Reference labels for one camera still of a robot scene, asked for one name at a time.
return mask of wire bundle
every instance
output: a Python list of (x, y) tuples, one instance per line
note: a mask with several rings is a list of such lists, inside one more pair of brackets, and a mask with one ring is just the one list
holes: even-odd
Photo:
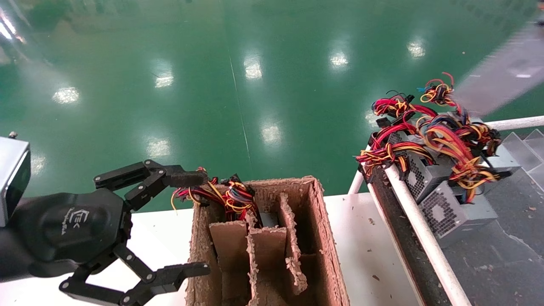
[(464, 203), (472, 202), (478, 186), (499, 179), (490, 168), (480, 164), (480, 157), (474, 157), (465, 142), (446, 125), (433, 124), (429, 120), (418, 125), (418, 131), (428, 148), (450, 156), (455, 162), (449, 179), (466, 189), (462, 199)]
[(397, 94), (390, 98), (381, 98), (372, 104), (372, 111), (377, 116), (390, 114), (392, 117), (399, 117), (401, 115), (407, 115), (411, 112), (423, 113), (429, 116), (436, 116), (436, 112), (423, 105), (412, 105), (411, 100), (404, 93), (399, 93), (396, 90), (390, 90), (390, 92), (396, 92)]
[(457, 115), (461, 118), (461, 123), (466, 125), (469, 122), (468, 111), (453, 101), (453, 76), (447, 72), (442, 72), (442, 74), (449, 76), (451, 81), (450, 85), (444, 83), (444, 81), (439, 78), (434, 78), (427, 82), (424, 89), (425, 93), (419, 98), (419, 100), (422, 103), (432, 102), (440, 106), (454, 107)]
[(383, 148), (375, 150), (362, 150), (360, 156), (356, 156), (358, 163), (364, 162), (367, 175), (372, 175), (372, 169), (382, 164), (398, 162), (402, 172), (408, 171), (405, 151), (411, 151), (424, 157), (429, 164), (433, 164), (432, 156), (419, 144), (413, 142), (400, 142), (396, 144), (386, 143)]
[[(453, 76), (447, 72), (443, 74), (449, 76), (450, 85), (441, 79), (428, 81), (425, 88), (420, 89), (423, 92), (420, 101), (454, 107), (457, 118), (455, 115), (439, 115), (422, 105), (412, 105), (410, 102), (413, 96), (390, 90), (396, 94), (391, 98), (377, 100), (372, 104), (372, 110), (376, 115), (395, 117), (393, 125), (381, 125), (383, 128), (370, 137), (370, 150), (362, 150), (361, 155), (355, 159), (365, 163), (365, 173), (370, 176), (374, 167), (393, 163), (398, 164), (405, 173), (408, 170), (406, 151), (424, 157), (428, 164), (433, 164), (433, 159), (426, 148), (448, 155), (455, 163), (449, 179), (466, 189), (463, 202), (470, 203), (478, 186), (500, 178), (493, 168), (482, 166), (480, 159), (480, 154), (495, 155), (500, 144), (499, 134), (483, 123), (471, 123), (468, 111), (453, 101)], [(409, 119), (416, 113), (422, 116), (413, 125)], [(396, 132), (417, 135), (425, 147), (413, 142), (389, 143), (388, 137)]]
[(170, 202), (172, 208), (176, 210), (174, 198), (180, 198), (181, 201), (192, 200), (199, 206), (208, 206), (211, 203), (221, 205), (225, 209), (225, 217), (227, 221), (244, 220), (247, 211), (251, 211), (257, 218), (257, 225), (262, 227), (261, 215), (255, 203), (255, 192), (249, 186), (245, 186), (238, 175), (234, 174), (228, 180), (224, 180), (221, 184), (228, 186), (225, 194), (221, 194), (215, 185), (218, 183), (218, 178), (214, 177), (208, 181), (208, 188), (204, 186), (190, 187), (186, 189), (177, 189), (172, 194)]

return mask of green epoxy floor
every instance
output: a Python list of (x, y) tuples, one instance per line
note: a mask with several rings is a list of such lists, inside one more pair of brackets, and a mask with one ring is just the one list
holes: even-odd
[[(346, 193), (352, 156), (375, 129), (373, 101), (415, 93), (442, 71), (461, 80), (536, 14), (529, 0), (0, 8), (16, 30), (0, 35), (0, 133), (31, 142), (27, 196), (90, 192), (96, 174), (146, 158), (222, 178), (314, 175), (327, 195)], [(487, 118), (544, 114), (543, 95), (536, 88)], [(169, 209), (169, 197), (144, 210)]]

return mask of power supply fan grille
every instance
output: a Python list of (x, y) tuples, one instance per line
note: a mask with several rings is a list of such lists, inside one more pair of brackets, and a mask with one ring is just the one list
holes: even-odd
[(412, 194), (414, 198), (418, 197), (423, 191), (423, 187), (425, 187), (423, 180), (424, 180), (423, 173), (421, 173), (421, 170), (419, 170), (418, 165), (411, 158), (410, 159), (410, 174), (405, 177), (404, 182), (408, 186), (408, 190), (410, 190), (410, 193)]
[(389, 135), (389, 139), (387, 140), (387, 142), (389, 142), (390, 144), (397, 144), (399, 142), (401, 142), (402, 139), (399, 135), (399, 132), (396, 132), (396, 133), (393, 133), (391, 135)]
[[(435, 216), (436, 210), (433, 209), (435, 206), (442, 209), (441, 216)], [(442, 236), (455, 227), (457, 215), (450, 207), (448, 200), (441, 193), (433, 191), (433, 193), (421, 202), (421, 209), (434, 234)]]

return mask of gray metal casing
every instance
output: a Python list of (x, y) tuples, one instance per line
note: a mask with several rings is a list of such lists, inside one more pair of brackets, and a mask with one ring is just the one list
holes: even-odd
[[(471, 122), (485, 123), (482, 119), (478, 117), (471, 117)], [(521, 165), (516, 161), (514, 157), (512, 157), (512, 154), (510, 154), (505, 146), (499, 145), (499, 147), (497, 147), (497, 152), (495, 153), (495, 155), (496, 156), (488, 157), (487, 160), (496, 171), (511, 171), (512, 173), (514, 173), (521, 169)], [(486, 167), (489, 166), (484, 161), (482, 161), (480, 164)]]
[(477, 195), (472, 204), (460, 204), (447, 181), (421, 201), (419, 208), (442, 248), (497, 219), (485, 196)]
[[(403, 141), (419, 143), (418, 141), (421, 140), (412, 135), (407, 136), (402, 132), (391, 134), (388, 140), (392, 144)], [(404, 182), (417, 203), (429, 195), (442, 181), (448, 180), (454, 166), (453, 161), (448, 156), (439, 156), (434, 151), (430, 151), (429, 154), (434, 158), (436, 164), (426, 166), (421, 156), (411, 152), (407, 153), (410, 163), (410, 173), (404, 179)]]
[(0, 227), (8, 223), (30, 179), (30, 144), (0, 137)]

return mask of black connector plug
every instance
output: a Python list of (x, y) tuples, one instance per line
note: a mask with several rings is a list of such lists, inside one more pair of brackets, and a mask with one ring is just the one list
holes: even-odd
[(373, 146), (374, 143), (376, 142), (376, 137), (378, 136), (378, 132), (374, 132), (372, 134), (370, 134), (370, 137), (368, 138), (368, 145), (369, 146)]
[(407, 111), (404, 115), (400, 115), (398, 118), (396, 118), (395, 120), (393, 120), (393, 122), (391, 123), (391, 125), (397, 125), (397, 124), (401, 124), (404, 122), (404, 120), (408, 121), (410, 119), (412, 119), (412, 117), (416, 114), (416, 112), (414, 111)]
[(380, 118), (380, 119), (376, 120), (376, 123), (378, 124), (378, 126), (380, 128), (391, 126), (391, 121), (389, 121), (389, 119), (387, 119), (387, 118)]
[(444, 86), (438, 86), (436, 88), (436, 95), (433, 100), (443, 101), (445, 97), (446, 97), (446, 88)]

